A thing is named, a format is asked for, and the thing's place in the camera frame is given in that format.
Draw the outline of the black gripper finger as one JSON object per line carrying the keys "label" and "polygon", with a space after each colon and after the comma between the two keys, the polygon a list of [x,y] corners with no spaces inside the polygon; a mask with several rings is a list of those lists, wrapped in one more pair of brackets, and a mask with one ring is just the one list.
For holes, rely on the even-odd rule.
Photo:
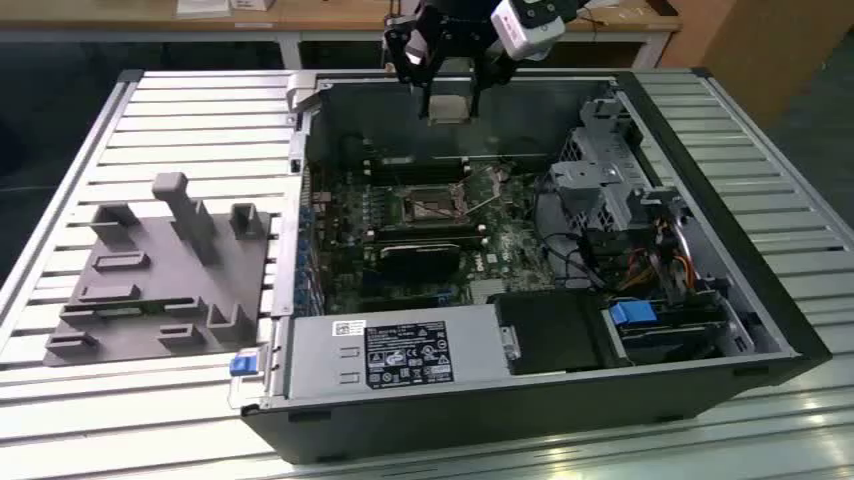
{"label": "black gripper finger", "polygon": [[518,61],[513,60],[500,42],[472,58],[469,117],[478,116],[481,93],[493,86],[505,85],[516,73]]}
{"label": "black gripper finger", "polygon": [[421,89],[418,117],[429,110],[432,83],[441,66],[438,42],[441,16],[437,12],[410,15],[390,13],[384,17],[384,50],[401,84]]}

